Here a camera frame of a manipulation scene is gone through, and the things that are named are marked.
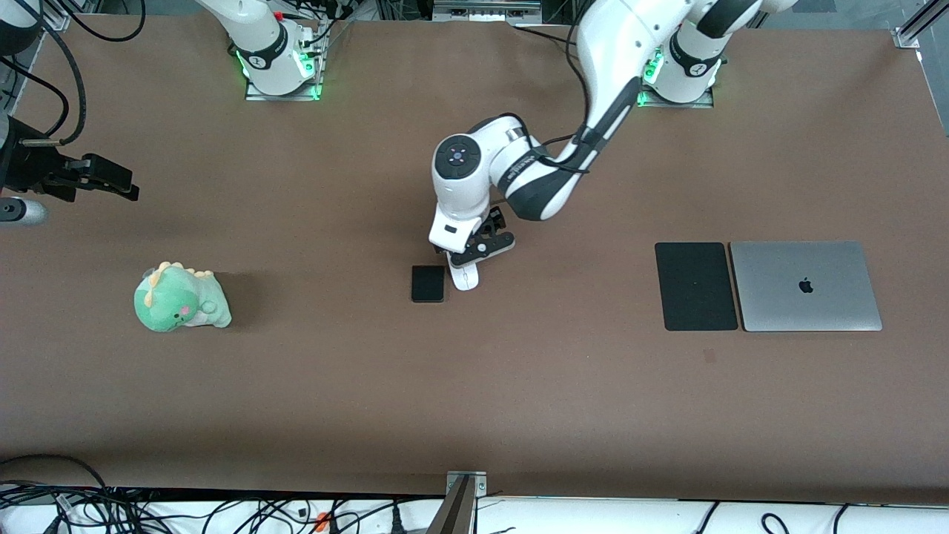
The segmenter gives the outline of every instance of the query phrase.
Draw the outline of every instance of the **cable connector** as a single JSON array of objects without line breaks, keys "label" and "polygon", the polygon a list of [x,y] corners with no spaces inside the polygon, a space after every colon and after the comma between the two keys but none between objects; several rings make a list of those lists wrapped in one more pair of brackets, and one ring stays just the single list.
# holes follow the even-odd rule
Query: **cable connector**
[{"label": "cable connector", "polygon": [[405,527],[402,526],[402,514],[399,512],[399,503],[392,502],[392,534],[406,534]]}]

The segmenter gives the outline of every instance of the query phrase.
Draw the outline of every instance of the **silver laptop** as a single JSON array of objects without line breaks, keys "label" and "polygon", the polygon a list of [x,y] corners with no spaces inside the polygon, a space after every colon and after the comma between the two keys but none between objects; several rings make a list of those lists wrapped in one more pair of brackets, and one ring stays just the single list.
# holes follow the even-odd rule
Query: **silver laptop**
[{"label": "silver laptop", "polygon": [[857,241],[736,241],[730,248],[746,331],[883,328]]}]

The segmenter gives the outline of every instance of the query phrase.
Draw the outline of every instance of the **green dinosaur plush toy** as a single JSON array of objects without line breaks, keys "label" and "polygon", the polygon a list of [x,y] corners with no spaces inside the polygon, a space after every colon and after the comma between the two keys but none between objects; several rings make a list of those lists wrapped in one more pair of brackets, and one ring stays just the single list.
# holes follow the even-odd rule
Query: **green dinosaur plush toy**
[{"label": "green dinosaur plush toy", "polygon": [[195,272],[163,261],[135,290],[135,314],[155,332],[179,326],[231,324],[231,310],[221,284],[211,271]]}]

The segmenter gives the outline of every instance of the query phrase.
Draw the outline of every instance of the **floor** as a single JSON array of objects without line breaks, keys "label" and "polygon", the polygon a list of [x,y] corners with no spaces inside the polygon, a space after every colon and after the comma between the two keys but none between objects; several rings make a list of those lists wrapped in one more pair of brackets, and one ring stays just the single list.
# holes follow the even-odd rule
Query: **floor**
[{"label": "floor", "polygon": [[[138,13],[142,0],[102,0],[102,11]],[[189,14],[201,10],[194,0],[147,0],[149,13]],[[767,29],[892,29],[922,5],[922,0],[798,0],[791,9],[769,16]],[[922,66],[943,126],[949,135],[949,17],[938,21],[920,39]]]}]

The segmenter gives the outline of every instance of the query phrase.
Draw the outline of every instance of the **brown tabletop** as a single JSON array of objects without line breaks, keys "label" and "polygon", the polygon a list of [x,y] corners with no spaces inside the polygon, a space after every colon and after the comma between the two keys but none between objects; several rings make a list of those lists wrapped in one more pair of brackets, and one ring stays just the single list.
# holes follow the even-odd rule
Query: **brown tabletop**
[{"label": "brown tabletop", "polygon": [[[949,499],[949,145],[886,32],[738,33],[714,110],[636,111],[560,215],[509,217],[514,250],[438,305],[409,299],[442,261],[432,150],[503,111],[574,131],[557,46],[356,23],[324,99],[278,104],[244,102],[207,14],[65,38],[89,117],[63,152],[133,169],[141,198],[47,200],[0,235],[4,454],[127,486],[437,492],[483,469],[508,494]],[[35,72],[74,93],[51,43]],[[31,86],[17,117],[58,112]],[[739,239],[861,241],[883,331],[667,332],[654,243]],[[163,260],[220,273],[233,326],[142,327]]]}]

